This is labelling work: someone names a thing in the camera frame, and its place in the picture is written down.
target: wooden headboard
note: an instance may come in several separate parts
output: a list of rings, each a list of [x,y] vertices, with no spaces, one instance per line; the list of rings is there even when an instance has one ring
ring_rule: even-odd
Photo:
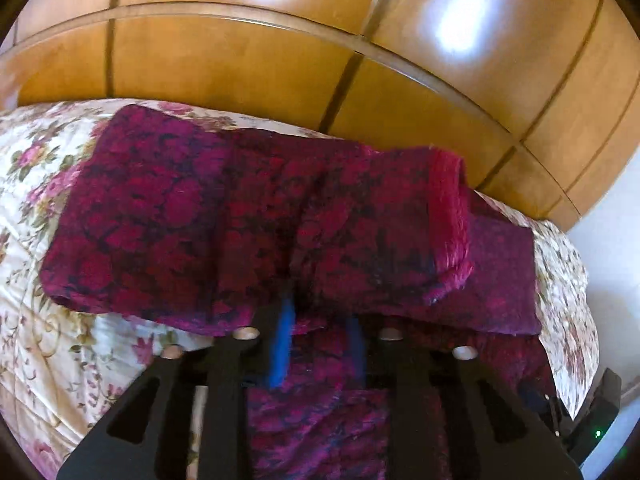
[[[614,0],[30,0],[0,103],[164,99],[382,148],[571,227],[640,140],[640,41]]]

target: mattress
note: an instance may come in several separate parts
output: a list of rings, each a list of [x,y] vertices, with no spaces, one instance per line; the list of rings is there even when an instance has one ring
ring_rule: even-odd
[[[38,266],[82,161],[113,114],[133,103],[209,131],[263,128],[326,137],[231,112],[134,99],[40,104],[0,114],[0,413],[47,479],[55,478],[65,458],[162,348],[210,344],[208,338],[138,318],[71,312],[47,298],[38,282]],[[575,416],[598,367],[586,270],[551,222],[484,199],[534,232],[540,341],[558,396]],[[203,398],[199,391],[188,478],[197,467]]]

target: white floral bedspread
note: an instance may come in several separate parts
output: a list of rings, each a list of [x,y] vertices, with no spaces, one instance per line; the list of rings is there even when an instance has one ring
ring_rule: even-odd
[[[71,312],[50,301],[38,282],[38,265],[82,162],[114,113],[133,103],[210,131],[257,127],[325,137],[229,112],[134,99],[33,105],[0,114],[0,412],[48,480],[154,354],[171,344],[186,349],[210,344],[141,319]],[[540,340],[559,397],[575,415],[598,365],[584,267],[555,226],[487,200],[534,230]],[[194,418],[201,408],[202,396]],[[188,478],[196,471],[197,431],[192,445]]]

